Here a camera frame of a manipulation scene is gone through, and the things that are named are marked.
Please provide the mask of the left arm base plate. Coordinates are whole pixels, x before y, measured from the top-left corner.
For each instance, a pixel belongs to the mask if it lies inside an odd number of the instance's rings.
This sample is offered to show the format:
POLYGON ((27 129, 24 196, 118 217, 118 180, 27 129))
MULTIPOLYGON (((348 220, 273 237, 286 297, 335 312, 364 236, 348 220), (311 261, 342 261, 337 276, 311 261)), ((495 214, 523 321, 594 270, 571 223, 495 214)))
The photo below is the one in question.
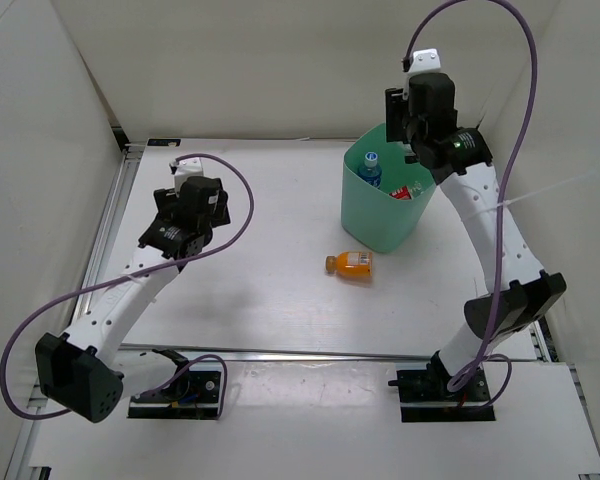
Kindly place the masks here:
POLYGON ((203 360, 189 368, 173 385, 133 396, 127 417, 136 420, 218 420, 226 386, 226 369, 203 360))

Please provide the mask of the red label clear bottle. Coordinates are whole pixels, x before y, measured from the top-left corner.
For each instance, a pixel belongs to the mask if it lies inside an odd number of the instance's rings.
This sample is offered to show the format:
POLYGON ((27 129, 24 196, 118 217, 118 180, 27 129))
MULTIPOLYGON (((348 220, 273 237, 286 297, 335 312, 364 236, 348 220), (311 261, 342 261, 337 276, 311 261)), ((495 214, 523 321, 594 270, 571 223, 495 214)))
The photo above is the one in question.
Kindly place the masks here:
POLYGON ((401 186, 389 193, 396 200, 413 200, 419 197, 424 191, 420 182, 415 182, 412 185, 401 186))

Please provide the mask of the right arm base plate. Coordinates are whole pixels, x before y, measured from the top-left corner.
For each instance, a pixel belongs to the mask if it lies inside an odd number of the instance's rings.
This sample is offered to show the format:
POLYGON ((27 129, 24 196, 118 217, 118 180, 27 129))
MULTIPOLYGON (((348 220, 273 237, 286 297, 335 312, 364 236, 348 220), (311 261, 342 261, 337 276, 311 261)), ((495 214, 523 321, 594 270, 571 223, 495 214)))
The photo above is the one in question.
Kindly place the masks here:
POLYGON ((493 422, 494 408, 485 373, 476 376, 460 391, 449 393, 425 370, 398 370, 388 381, 399 396, 403 423, 493 422))

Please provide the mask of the blue label water bottle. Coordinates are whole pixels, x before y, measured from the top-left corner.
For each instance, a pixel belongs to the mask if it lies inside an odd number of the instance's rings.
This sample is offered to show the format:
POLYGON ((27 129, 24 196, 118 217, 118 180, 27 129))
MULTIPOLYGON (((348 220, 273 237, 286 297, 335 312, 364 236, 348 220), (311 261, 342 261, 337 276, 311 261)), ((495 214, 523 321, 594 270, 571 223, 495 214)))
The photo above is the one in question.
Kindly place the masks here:
POLYGON ((370 186, 379 189, 382 179, 382 168, 376 152, 367 152, 360 165, 357 167, 358 177, 370 186))

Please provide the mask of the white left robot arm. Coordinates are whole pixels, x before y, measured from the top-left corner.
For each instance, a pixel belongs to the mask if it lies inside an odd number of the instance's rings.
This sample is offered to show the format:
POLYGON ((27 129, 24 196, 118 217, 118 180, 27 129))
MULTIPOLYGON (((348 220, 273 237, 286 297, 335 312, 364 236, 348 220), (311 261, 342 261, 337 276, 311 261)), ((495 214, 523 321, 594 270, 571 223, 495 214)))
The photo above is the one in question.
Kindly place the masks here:
POLYGON ((119 347, 157 294, 181 272, 175 260, 199 254, 213 228, 230 222, 228 195, 218 178, 192 176, 177 189, 154 193, 158 213, 140 237, 120 284, 107 288, 87 315, 60 335, 45 334, 35 346, 41 391, 81 417, 98 423, 119 401, 156 390, 169 402, 194 391, 169 349, 141 354, 119 347))

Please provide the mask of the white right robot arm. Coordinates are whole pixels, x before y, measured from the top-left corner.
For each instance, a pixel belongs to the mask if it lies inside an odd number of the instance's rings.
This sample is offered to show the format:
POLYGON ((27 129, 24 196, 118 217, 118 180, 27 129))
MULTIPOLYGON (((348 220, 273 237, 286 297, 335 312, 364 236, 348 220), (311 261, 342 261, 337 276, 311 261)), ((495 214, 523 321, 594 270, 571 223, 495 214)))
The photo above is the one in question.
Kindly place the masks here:
POLYGON ((483 270, 487 292, 464 305, 465 323, 430 361, 429 387, 450 400, 493 348, 543 317, 566 292, 531 252, 508 207, 484 137, 457 124, 455 84, 444 73, 419 73, 385 92, 386 138, 405 160, 427 169, 455 208, 483 270))

